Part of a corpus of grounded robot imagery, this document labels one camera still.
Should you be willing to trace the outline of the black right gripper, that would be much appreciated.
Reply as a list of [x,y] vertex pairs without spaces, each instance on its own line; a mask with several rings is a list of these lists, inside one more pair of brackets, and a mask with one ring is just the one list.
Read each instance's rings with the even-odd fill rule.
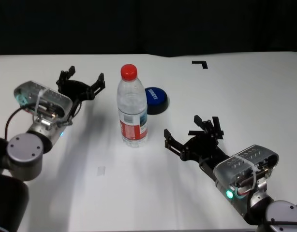
[[215,121],[203,121],[200,116],[194,116],[194,123],[202,129],[196,131],[195,136],[184,145],[174,139],[168,129],[164,129],[164,146],[175,153],[182,161],[195,161],[199,168],[211,179],[217,179],[213,173],[214,168],[229,158],[219,147],[218,138],[215,137]]

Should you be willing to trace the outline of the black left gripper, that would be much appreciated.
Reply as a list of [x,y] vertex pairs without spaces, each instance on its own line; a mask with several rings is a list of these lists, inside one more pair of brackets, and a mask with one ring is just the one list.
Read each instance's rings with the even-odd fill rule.
[[88,86],[83,82],[69,80],[75,74],[75,66],[71,66],[67,71],[61,71],[56,84],[58,86],[59,93],[67,96],[73,102],[71,110],[68,114],[70,120],[75,116],[78,106],[83,101],[94,100],[95,96],[105,89],[104,74],[100,73],[97,81]]

